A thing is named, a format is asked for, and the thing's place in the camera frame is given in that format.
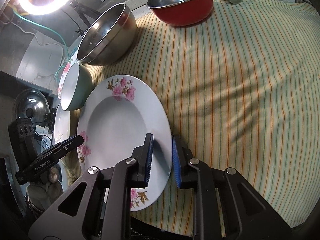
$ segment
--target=glove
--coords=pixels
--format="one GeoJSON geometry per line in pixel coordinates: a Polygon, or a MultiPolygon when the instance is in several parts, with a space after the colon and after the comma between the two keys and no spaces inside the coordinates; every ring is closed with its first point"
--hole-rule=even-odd
{"type": "Polygon", "coordinates": [[[30,182],[26,192],[31,203],[39,210],[45,211],[63,193],[62,185],[58,181],[59,171],[52,167],[48,172],[48,182],[30,182]]]}

